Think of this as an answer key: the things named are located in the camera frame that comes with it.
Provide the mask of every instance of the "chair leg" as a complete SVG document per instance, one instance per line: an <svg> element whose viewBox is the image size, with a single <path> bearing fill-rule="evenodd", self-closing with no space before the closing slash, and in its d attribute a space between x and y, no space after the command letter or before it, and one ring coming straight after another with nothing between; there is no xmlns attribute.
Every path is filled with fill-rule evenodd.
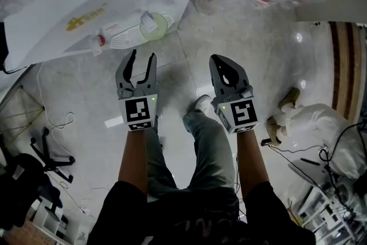
<svg viewBox="0 0 367 245"><path fill-rule="evenodd" d="M75 163L75 158L70 156L69 161L53 161L54 166L71 166Z"/></svg>
<svg viewBox="0 0 367 245"><path fill-rule="evenodd" d="M61 178L63 178L65 181L68 181L70 184L73 182L74 177L70 174L69 177L66 177L62 172L60 172L58 169L53 170L56 174L58 174Z"/></svg>
<svg viewBox="0 0 367 245"><path fill-rule="evenodd" d="M46 141L46 136L48 136L48 134L50 133L50 131L47 128L44 128L44 133L42 134L42 145L44 148L44 155L46 160L50 160L50 154L48 151L48 145L47 145L47 141Z"/></svg>
<svg viewBox="0 0 367 245"><path fill-rule="evenodd" d="M34 144L36 144L36 139L31 138L30 139L30 147L32 147L32 149L34 150L34 152L36 152L36 154L39 156L39 158L46 164L47 163L47 159L45 158L45 156L43 155L42 152L40 152L35 146Z"/></svg>

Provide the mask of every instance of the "black sleeve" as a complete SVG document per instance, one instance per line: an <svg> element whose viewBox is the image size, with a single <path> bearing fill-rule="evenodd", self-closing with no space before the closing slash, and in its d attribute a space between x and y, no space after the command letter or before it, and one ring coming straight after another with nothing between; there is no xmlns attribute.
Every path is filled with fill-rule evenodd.
<svg viewBox="0 0 367 245"><path fill-rule="evenodd" d="M255 238L269 244L316 244L315 235L297 226L269 182L253 188L245 199L248 225Z"/></svg>
<svg viewBox="0 0 367 245"><path fill-rule="evenodd" d="M145 238L147 199L137 187L117 182L104 200L88 238L93 244L141 244Z"/></svg>

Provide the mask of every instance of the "black shirt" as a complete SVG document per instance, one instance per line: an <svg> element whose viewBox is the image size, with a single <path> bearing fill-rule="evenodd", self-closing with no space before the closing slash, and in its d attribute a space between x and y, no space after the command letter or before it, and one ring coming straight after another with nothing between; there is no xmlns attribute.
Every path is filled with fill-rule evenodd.
<svg viewBox="0 0 367 245"><path fill-rule="evenodd" d="M88 245L141 244L315 244L312 232L298 227L269 182L245 199L248 224L240 221L233 189L179 190L147 204L135 186L117 182L108 193Z"/></svg>

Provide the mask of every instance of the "white sneaker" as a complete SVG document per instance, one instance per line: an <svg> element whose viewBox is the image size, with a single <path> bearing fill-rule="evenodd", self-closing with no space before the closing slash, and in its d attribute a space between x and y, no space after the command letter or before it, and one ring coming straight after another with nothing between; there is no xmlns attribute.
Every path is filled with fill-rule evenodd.
<svg viewBox="0 0 367 245"><path fill-rule="evenodd" d="M210 103L212 98L209 95L202 95L195 102L195 109L201 110L205 115L209 112Z"/></svg>

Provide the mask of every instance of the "gray pants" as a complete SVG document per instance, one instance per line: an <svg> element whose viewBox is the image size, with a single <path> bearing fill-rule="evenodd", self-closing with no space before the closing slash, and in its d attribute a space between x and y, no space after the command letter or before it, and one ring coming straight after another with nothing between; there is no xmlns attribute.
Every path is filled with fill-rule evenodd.
<svg viewBox="0 0 367 245"><path fill-rule="evenodd" d="M233 188L235 169L231 147L222 125L199 110L186 114L183 121L186 130L195 139L196 168L190 185L184 190L176 187L166 166L155 124L154 128L145 131L149 196L157 199L170 192Z"/></svg>

